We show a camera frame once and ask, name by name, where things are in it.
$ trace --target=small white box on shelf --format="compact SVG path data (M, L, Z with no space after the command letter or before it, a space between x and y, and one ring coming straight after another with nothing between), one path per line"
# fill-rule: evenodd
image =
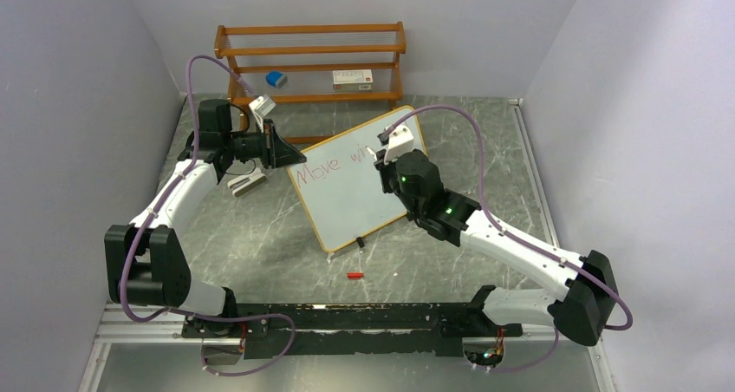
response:
M349 69L332 71L334 91L352 93L373 90L372 69Z

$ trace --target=gray marble surface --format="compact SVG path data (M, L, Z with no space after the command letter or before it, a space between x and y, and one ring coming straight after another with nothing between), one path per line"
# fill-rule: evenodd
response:
M195 100L219 97L197 95ZM432 103L466 108L478 120L485 139L484 196L489 206L511 225L543 238L528 161L507 100L407 96L401 104L418 108ZM337 134L387 111L385 102L283 104L269 117L284 136ZM234 110L233 124L238 124ZM419 124L445 186L477 198L477 143L467 121L452 112L430 111L419 115ZM192 116L185 104L161 185L191 131ZM230 171L248 169L236 163ZM483 284L535 287L508 266L434 240L405 219L367 236L363 249L350 245L328 260L286 170L265 173L264 184L237 199L224 184L233 177L225 177L179 235L192 275L232 288L238 302L469 301ZM365 277L349 281L346 273L351 271Z

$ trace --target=blue eraser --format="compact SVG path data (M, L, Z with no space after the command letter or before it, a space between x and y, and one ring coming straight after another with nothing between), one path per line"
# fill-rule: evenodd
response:
M265 81L268 82L271 87L275 88L283 87L283 84L285 84L288 80L289 77L287 77L283 73L279 73L278 71L270 71L265 76Z

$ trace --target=gray wall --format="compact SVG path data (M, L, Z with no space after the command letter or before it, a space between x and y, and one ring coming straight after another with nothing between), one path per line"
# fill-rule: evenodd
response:
M521 96L575 0L133 0L183 88L184 64L212 54L219 24L390 23L402 20L404 91ZM214 66L197 69L198 91L226 90Z
M0 389L78 388L179 108L130 0L0 0Z
M526 95L560 239L611 257L636 318L605 334L620 390L735 384L734 17L577 0Z

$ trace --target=robotic arm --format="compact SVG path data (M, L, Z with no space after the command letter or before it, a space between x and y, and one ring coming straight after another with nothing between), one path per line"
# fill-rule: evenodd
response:
M483 308L494 324L552 326L576 343L597 344L615 301L569 265L595 275L617 293L605 255L592 251L584 257L556 248L492 216L502 223L499 231L477 201L444 188L437 166L420 150L413 149L413 135L408 127L399 126L386 139L379 138L385 146L374 153L374 165L380 173L383 192L400 199L410 220L438 240L485 253L541 285L537 290L495 288ZM521 242L508 237L509 233ZM532 246L553 251L562 262L539 255Z
M260 159L265 168L279 168L306 161L306 157L276 132L270 119L258 122L255 133L233 132L227 100L202 101L198 108L199 152L195 167L184 176L191 163L193 133L168 186L177 175L184 178L154 216L138 245L136 257L150 253L150 263L136 260L127 282L130 304L160 305L209 316L235 317L237 306L227 288L192 279L176 234L182 233L202 199L224 177L234 160ZM113 225L105 234L107 281L110 297L120 301L120 276L135 233L153 211L163 192L128 225Z

